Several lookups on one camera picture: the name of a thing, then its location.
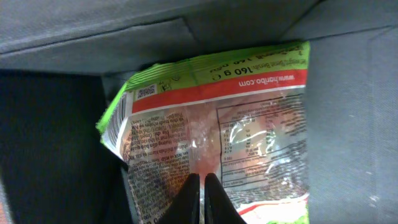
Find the black box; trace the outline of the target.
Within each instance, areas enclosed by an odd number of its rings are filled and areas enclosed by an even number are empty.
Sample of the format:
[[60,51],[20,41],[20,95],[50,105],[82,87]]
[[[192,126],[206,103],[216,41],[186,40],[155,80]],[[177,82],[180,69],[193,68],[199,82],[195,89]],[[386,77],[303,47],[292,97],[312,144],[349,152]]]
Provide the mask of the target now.
[[312,223],[397,221],[396,1],[1,2],[1,212],[132,223],[95,125],[155,63],[307,40]]

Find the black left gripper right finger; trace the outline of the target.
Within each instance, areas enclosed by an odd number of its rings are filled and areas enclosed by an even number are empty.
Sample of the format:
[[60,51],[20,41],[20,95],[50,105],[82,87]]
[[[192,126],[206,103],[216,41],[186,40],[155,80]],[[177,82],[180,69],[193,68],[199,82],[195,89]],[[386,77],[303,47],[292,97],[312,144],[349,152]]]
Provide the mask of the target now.
[[205,224],[246,224],[224,191],[216,174],[205,178]]

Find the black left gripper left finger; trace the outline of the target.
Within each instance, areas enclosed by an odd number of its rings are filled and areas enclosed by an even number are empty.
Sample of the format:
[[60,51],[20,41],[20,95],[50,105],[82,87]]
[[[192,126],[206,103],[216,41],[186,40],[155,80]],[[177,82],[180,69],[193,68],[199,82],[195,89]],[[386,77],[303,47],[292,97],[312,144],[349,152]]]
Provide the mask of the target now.
[[199,224],[200,176],[190,174],[158,224]]

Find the green Haribo gummy bag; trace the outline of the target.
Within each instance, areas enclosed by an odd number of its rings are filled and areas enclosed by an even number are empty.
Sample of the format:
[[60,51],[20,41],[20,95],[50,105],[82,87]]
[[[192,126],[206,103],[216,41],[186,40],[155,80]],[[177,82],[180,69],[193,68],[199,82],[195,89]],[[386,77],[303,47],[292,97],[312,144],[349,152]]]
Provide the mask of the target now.
[[97,122],[127,164],[136,223],[159,223],[190,174],[244,223],[308,223],[304,92],[309,42],[231,50],[134,74]]

